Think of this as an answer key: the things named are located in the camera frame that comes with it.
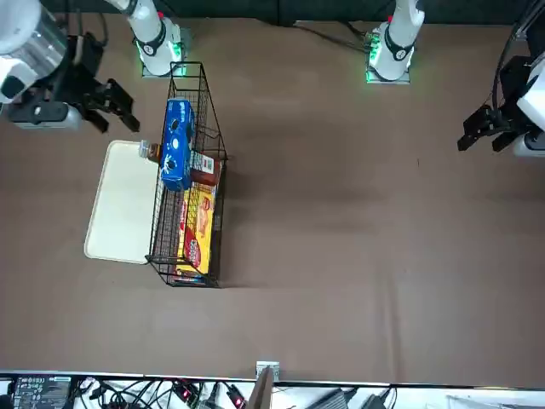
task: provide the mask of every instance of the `product label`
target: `product label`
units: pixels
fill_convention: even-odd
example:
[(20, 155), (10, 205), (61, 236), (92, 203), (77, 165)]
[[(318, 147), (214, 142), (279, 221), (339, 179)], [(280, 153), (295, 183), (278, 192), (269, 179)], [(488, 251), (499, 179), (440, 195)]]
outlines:
[(192, 154), (192, 164), (195, 170), (200, 170), (205, 173), (210, 173), (214, 175), (214, 160), (208, 156), (203, 155), (198, 152), (191, 152)]

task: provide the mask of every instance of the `brown table surface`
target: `brown table surface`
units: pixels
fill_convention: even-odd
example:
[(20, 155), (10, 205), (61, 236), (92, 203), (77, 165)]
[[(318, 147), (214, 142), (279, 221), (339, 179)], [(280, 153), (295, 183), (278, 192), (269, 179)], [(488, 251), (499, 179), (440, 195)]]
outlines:
[(361, 54), (311, 33), (184, 22), (232, 155), (215, 291), (83, 254), (106, 147), (158, 141), (168, 88), (107, 19), (100, 79), (135, 98), (141, 133), (0, 128), (0, 367), (545, 384), (545, 161), (456, 150), (508, 28), (425, 26), (412, 85), (371, 86)]

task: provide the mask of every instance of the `brown bottle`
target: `brown bottle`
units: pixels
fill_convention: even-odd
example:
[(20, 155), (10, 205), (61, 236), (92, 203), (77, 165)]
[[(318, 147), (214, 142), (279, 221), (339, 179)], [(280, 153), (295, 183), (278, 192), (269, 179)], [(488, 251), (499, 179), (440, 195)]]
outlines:
[(159, 143), (151, 143), (146, 140), (140, 141), (140, 146), (138, 148), (138, 154), (141, 158), (146, 158), (155, 162), (156, 164), (161, 163), (161, 154), (163, 152), (163, 145)]

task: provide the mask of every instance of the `bottle cap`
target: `bottle cap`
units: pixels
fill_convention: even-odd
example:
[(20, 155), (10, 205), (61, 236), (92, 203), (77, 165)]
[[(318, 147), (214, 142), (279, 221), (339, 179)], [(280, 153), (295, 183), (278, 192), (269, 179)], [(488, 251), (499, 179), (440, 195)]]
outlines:
[(138, 155), (141, 158), (147, 158), (147, 152), (150, 146), (150, 142), (146, 140), (140, 141), (140, 145), (138, 146)]

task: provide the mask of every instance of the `white tray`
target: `white tray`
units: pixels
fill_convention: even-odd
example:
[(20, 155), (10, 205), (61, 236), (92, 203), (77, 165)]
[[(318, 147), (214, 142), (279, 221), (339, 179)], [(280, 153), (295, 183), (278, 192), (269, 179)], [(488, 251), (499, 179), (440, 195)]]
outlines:
[(138, 146), (108, 147), (83, 247), (89, 258), (146, 263), (158, 165), (138, 156)]

